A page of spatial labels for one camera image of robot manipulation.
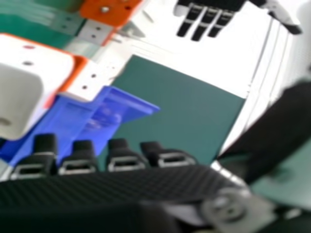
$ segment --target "blue bin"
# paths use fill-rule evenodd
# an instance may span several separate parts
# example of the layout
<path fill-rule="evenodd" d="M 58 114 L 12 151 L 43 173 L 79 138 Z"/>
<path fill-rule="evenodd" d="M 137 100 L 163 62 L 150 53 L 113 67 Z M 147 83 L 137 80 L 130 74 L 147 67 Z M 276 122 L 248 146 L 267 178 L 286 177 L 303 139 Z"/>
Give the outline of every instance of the blue bin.
<path fill-rule="evenodd" d="M 70 155 L 75 140 L 92 140 L 99 155 L 122 123 L 157 111 L 157 106 L 112 86 L 104 87 L 88 103 L 58 96 L 53 107 L 26 136 L 2 146 L 0 158 L 15 166 L 31 153 L 34 136 L 41 133 L 57 135 L 58 164 Z"/>

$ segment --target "green square panel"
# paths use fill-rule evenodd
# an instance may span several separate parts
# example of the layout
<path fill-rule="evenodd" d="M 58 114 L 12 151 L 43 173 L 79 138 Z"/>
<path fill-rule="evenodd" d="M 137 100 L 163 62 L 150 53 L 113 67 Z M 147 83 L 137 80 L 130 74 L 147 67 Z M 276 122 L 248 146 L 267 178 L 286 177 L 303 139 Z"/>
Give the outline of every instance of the green square panel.
<path fill-rule="evenodd" d="M 114 86 L 158 105 L 159 113 L 121 125 L 114 138 L 159 141 L 209 164 L 217 155 L 245 99 L 170 68 L 133 57 Z M 107 151 L 99 158 L 101 168 Z"/>

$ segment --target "robotic hand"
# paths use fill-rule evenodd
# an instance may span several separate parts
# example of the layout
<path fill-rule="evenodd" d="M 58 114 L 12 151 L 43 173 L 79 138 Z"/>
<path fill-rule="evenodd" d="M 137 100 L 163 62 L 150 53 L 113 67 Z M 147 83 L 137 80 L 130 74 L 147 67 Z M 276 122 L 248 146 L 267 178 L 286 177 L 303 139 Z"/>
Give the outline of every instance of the robotic hand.
<path fill-rule="evenodd" d="M 278 20 L 291 34 L 301 34 L 299 20 L 292 16 L 278 0 L 249 0 L 257 7 L 268 9 L 269 15 Z M 209 37 L 216 37 L 218 33 L 231 21 L 246 0 L 178 0 L 174 9 L 175 16 L 186 16 L 178 36 L 183 37 L 191 25 L 204 11 L 204 15 L 195 30 L 192 40 L 199 41 L 204 32 L 210 28 Z"/>

